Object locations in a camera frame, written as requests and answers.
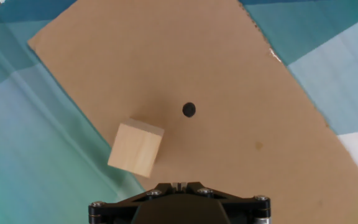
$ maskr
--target screw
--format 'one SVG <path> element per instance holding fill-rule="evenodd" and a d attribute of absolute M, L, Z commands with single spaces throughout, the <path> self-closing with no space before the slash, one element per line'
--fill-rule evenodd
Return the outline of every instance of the screw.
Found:
<path fill-rule="evenodd" d="M 93 206 L 93 207 L 102 207 L 105 204 L 106 204 L 106 202 L 97 201 L 97 202 L 92 202 L 91 206 Z"/>
<path fill-rule="evenodd" d="M 199 194 L 211 194 L 213 193 L 214 191 L 211 190 L 211 189 L 208 189 L 208 188 L 202 188 L 202 189 L 198 189 L 197 192 Z"/>
<path fill-rule="evenodd" d="M 146 193 L 146 195 L 148 195 L 148 196 L 158 196 L 160 194 L 162 194 L 161 190 L 156 190 L 156 189 L 151 190 Z"/>
<path fill-rule="evenodd" d="M 256 200 L 268 200 L 269 198 L 264 195 L 255 195 Z"/>

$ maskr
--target teal fabric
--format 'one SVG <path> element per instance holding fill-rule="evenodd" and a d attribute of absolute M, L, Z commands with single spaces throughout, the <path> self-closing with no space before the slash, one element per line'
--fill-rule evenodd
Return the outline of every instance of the teal fabric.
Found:
<path fill-rule="evenodd" d="M 52 20 L 74 2 L 75 0 L 5 0 L 0 5 L 0 22 Z"/>
<path fill-rule="evenodd" d="M 358 23 L 288 68 L 336 134 L 358 132 Z"/>
<path fill-rule="evenodd" d="M 17 16 L 0 9 L 0 223 L 87 223 L 91 202 L 143 192 L 107 165 L 110 146 L 27 46 L 50 20 L 4 22 Z"/>
<path fill-rule="evenodd" d="M 358 22 L 358 0 L 246 5 L 285 65 Z"/>

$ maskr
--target cardboard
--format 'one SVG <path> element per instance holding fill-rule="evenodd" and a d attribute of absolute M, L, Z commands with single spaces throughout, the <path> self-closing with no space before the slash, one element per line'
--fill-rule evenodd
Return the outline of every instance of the cardboard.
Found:
<path fill-rule="evenodd" d="M 146 189 L 200 181 L 269 196 L 274 223 L 358 223 L 356 165 L 236 0 L 79 0 L 29 44 L 110 145 L 128 118 L 165 130 Z"/>

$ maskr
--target blue fabric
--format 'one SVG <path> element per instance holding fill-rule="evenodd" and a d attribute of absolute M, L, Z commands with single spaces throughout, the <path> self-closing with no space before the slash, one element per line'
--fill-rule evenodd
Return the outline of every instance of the blue fabric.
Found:
<path fill-rule="evenodd" d="M 336 134 L 358 132 L 358 23 L 288 68 Z"/>
<path fill-rule="evenodd" d="M 334 1 L 334 0 L 240 0 L 244 5 L 251 4 L 273 4 L 281 2 L 307 2 L 307 1 Z"/>
<path fill-rule="evenodd" d="M 34 2 L 0 7 L 0 223 L 84 223 L 89 203 L 144 190 L 27 46 L 68 2 Z"/>
<path fill-rule="evenodd" d="M 358 22 L 358 0 L 246 5 L 285 65 Z"/>

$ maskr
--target brown stain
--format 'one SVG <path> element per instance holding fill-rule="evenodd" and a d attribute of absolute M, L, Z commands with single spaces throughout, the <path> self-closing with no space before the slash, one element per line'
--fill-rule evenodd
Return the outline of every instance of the brown stain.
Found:
<path fill-rule="evenodd" d="M 261 142 L 255 142 L 255 148 L 257 149 L 257 150 L 261 150 L 262 149 L 262 147 L 263 147 L 264 145 L 261 143 Z"/>

